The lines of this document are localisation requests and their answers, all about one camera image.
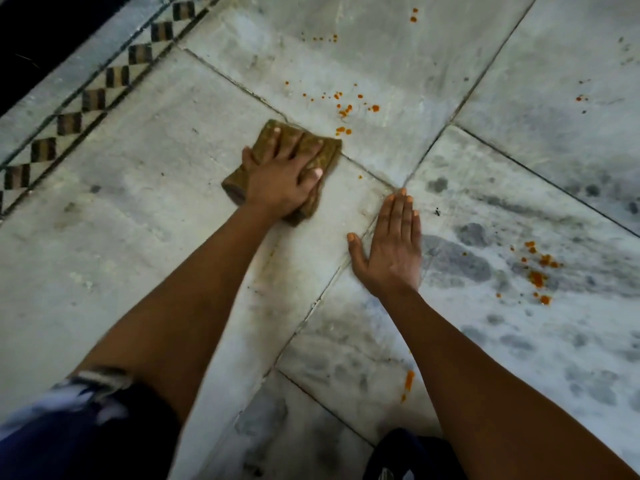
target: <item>marble tile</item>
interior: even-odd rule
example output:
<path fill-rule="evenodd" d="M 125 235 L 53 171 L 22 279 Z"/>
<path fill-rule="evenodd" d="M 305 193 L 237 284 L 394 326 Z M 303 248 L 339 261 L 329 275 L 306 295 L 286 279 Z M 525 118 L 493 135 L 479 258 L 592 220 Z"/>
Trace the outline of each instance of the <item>marble tile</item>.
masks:
<path fill-rule="evenodd" d="M 183 46 L 401 185 L 532 2 L 222 0 Z"/>
<path fill-rule="evenodd" d="M 231 215 L 220 183 L 277 117 L 174 50 L 10 215 L 0 228 L 0 415 L 64 377 Z M 364 233 L 387 192 L 343 159 L 313 219 L 268 234 L 182 436 L 175 478 L 199 471 L 345 261 L 347 231 Z"/>
<path fill-rule="evenodd" d="M 640 239 L 455 127 L 408 191 L 421 295 L 640 471 Z M 370 442 L 398 425 L 437 430 L 409 350 L 350 269 L 277 367 Z"/>
<path fill-rule="evenodd" d="M 230 425 L 198 478 L 362 478 L 373 448 L 277 371 Z"/>
<path fill-rule="evenodd" d="M 0 162 L 87 82 L 168 0 L 130 0 L 84 44 L 0 117 Z"/>
<path fill-rule="evenodd" d="M 640 233 L 640 0 L 537 0 L 457 119 Z"/>

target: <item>cloth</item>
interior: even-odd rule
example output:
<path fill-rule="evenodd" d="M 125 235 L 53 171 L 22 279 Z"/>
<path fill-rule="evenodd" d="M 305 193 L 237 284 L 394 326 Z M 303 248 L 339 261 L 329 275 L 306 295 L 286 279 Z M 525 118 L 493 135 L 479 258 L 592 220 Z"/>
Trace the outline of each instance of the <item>cloth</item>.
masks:
<path fill-rule="evenodd" d="M 398 428 L 373 450 L 363 480 L 467 480 L 451 445 Z"/>
<path fill-rule="evenodd" d="M 164 479 L 180 434 L 172 408 L 123 371 L 83 371 L 0 426 L 0 477 Z"/>
<path fill-rule="evenodd" d="M 294 131 L 297 131 L 296 128 L 292 126 L 288 126 L 280 121 L 276 120 L 268 120 L 267 124 L 260 131 L 260 136 L 258 136 L 258 140 L 256 140 L 253 145 L 253 154 L 256 158 L 256 163 L 262 162 L 262 156 L 268 144 L 269 138 L 273 133 L 273 129 L 279 127 L 282 129 L 281 141 L 286 141 L 288 138 L 292 137 Z M 298 151 L 304 151 L 307 148 L 313 147 L 316 142 L 320 139 L 319 136 L 316 136 L 311 133 L 305 132 L 298 144 Z M 340 153 L 342 151 L 342 140 L 334 139 L 334 138 L 322 138 L 324 141 L 323 147 L 313 160 L 311 160 L 308 165 L 302 170 L 300 175 L 301 178 L 305 176 L 305 172 L 311 171 L 315 168 L 321 168 L 323 170 L 322 177 L 320 177 L 320 181 L 312 190 L 308 199 L 300 206 L 299 209 L 293 211 L 292 214 L 288 215 L 284 218 L 286 222 L 292 224 L 294 226 L 300 224 L 305 219 L 310 218 L 314 215 L 318 204 L 320 202 L 320 193 L 322 191 L 322 187 L 324 186 L 324 181 L 327 176 L 332 172 L 336 163 L 340 159 Z M 244 202 L 244 198 L 246 195 L 246 188 L 249 183 L 249 174 L 244 169 L 242 165 L 238 167 L 231 175 L 226 177 L 222 181 L 222 188 L 227 192 L 231 200 L 233 200 L 236 204 L 240 205 Z"/>

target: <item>person's right arm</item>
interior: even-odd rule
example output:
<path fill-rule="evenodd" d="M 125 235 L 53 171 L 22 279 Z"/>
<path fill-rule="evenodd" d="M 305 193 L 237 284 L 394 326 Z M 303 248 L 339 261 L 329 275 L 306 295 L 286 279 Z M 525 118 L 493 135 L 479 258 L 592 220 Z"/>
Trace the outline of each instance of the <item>person's right arm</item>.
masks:
<path fill-rule="evenodd" d="M 446 439 L 471 480 L 638 479 L 578 421 L 494 361 L 418 293 L 420 217 L 404 191 L 384 202 L 366 259 L 348 234 L 356 277 L 402 334 Z"/>

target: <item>dark area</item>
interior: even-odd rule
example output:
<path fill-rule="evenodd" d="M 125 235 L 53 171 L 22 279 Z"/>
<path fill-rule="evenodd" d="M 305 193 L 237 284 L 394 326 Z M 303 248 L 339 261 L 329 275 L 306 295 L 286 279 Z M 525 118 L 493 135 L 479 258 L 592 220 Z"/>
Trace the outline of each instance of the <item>dark area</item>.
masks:
<path fill-rule="evenodd" d="M 129 0 L 5 0 L 0 5 L 0 116 Z"/>

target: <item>person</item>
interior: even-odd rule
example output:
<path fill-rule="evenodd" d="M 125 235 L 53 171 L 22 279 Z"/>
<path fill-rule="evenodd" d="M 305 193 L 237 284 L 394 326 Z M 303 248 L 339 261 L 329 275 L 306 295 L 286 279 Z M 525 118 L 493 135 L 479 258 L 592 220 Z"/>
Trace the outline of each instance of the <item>person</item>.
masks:
<path fill-rule="evenodd" d="M 245 203 L 92 348 L 69 377 L 0 428 L 7 479 L 165 478 L 180 430 L 244 274 L 277 220 L 313 191 L 302 173 L 321 149 L 274 129 L 249 172 Z M 445 440 L 385 437 L 365 478 L 615 478 L 636 473 L 580 423 L 517 379 L 418 293 L 420 216 L 404 189 L 383 202 L 365 256 L 347 236 L 353 271 L 412 351 Z"/>

